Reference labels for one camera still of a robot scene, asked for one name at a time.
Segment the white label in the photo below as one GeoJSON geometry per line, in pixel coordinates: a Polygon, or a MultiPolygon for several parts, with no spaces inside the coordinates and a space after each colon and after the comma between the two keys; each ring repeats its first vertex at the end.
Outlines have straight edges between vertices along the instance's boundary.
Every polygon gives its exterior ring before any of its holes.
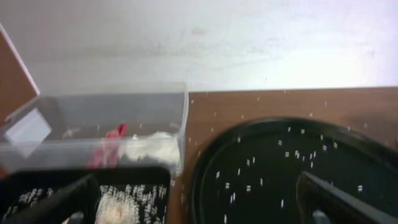
{"type": "Polygon", "coordinates": [[[50,133],[49,124],[35,108],[6,131],[6,138],[12,145],[31,143],[18,147],[21,154],[28,157],[50,133]]]}

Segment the wall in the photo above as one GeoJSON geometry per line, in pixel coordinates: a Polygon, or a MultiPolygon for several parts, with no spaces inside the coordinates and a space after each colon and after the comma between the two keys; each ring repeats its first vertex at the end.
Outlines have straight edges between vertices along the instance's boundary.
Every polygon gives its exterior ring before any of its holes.
{"type": "Polygon", "coordinates": [[[41,91],[398,85],[395,0],[2,0],[0,22],[41,91]]]}

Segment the wooden table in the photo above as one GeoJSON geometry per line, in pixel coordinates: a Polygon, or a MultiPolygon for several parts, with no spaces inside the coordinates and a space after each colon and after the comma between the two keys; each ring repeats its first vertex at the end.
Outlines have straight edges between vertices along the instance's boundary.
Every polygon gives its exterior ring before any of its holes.
{"type": "Polygon", "coordinates": [[[190,93],[189,99],[185,169],[175,179],[167,209],[171,224],[189,223],[190,180],[200,153],[239,123],[270,116],[321,120],[398,150],[398,88],[190,93]]]}

